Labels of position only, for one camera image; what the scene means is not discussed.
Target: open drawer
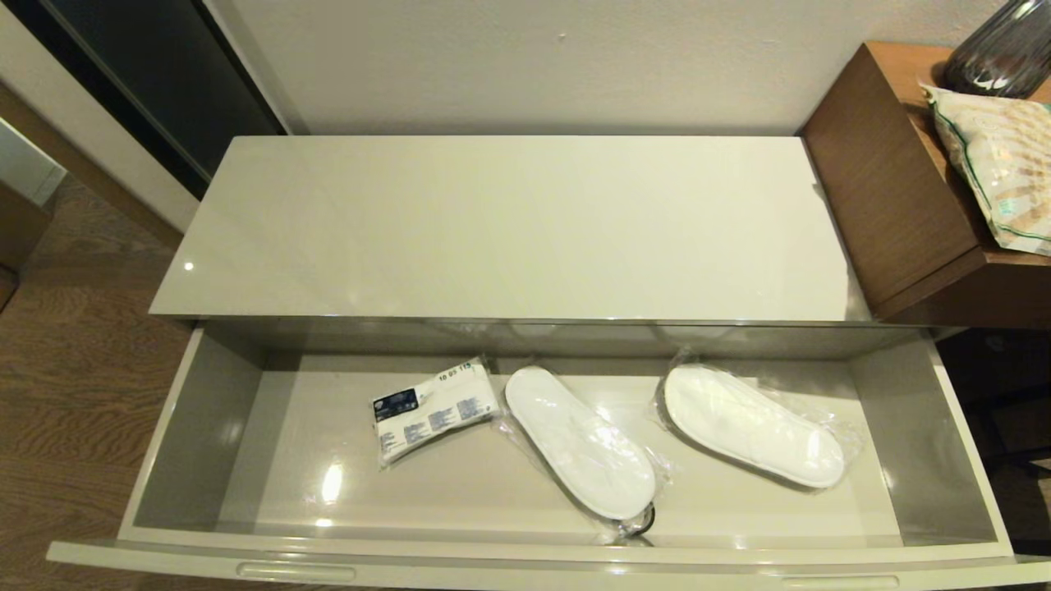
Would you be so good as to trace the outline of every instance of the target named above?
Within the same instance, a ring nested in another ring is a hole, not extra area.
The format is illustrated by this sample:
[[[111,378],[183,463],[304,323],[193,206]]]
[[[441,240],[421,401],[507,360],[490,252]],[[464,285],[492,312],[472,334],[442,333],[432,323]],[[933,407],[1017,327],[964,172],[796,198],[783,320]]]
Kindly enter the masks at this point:
[[[867,445],[789,488],[647,417],[678,347],[834,411]],[[377,468],[370,401],[478,352],[539,355],[675,466],[644,538],[598,531],[495,429]],[[892,327],[203,323],[118,539],[48,558],[202,576],[450,589],[949,589],[1051,579],[1014,556],[937,352]]]

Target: wooden floor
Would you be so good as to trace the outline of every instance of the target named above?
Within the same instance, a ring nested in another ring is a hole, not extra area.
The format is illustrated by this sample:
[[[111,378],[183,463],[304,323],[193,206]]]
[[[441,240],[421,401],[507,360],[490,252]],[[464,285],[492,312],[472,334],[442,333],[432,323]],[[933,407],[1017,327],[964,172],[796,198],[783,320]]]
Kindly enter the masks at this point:
[[[189,338],[146,313],[171,250],[74,180],[54,206],[0,312],[0,589],[325,589],[44,561],[53,539],[117,535]]]

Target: glossy cabinet top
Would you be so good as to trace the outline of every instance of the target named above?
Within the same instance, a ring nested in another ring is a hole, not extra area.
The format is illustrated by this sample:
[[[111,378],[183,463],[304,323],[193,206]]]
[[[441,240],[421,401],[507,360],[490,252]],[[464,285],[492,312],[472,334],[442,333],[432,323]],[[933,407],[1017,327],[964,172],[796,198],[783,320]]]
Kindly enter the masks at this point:
[[[238,138],[153,313],[869,321],[798,138]]]

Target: drawer handle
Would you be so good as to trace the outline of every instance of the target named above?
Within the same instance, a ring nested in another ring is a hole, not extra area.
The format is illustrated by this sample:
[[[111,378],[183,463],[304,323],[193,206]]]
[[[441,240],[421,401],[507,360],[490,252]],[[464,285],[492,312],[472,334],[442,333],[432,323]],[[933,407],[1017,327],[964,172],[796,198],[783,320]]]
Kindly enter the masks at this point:
[[[784,578],[785,589],[898,589],[897,576],[797,576]]]
[[[276,583],[346,584],[354,580],[357,571],[351,567],[289,565],[281,563],[241,563],[238,576]]]

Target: white slipper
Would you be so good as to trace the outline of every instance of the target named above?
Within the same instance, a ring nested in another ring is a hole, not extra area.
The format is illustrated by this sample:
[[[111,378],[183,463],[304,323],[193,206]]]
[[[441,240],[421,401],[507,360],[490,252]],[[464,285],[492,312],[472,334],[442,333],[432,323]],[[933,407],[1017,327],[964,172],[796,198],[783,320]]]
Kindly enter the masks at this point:
[[[676,367],[664,404],[676,427],[708,449],[808,487],[843,476],[843,448],[828,430],[725,371]]]
[[[506,392],[511,413],[580,503],[615,521],[646,511],[657,482],[642,448],[545,369],[519,369]]]

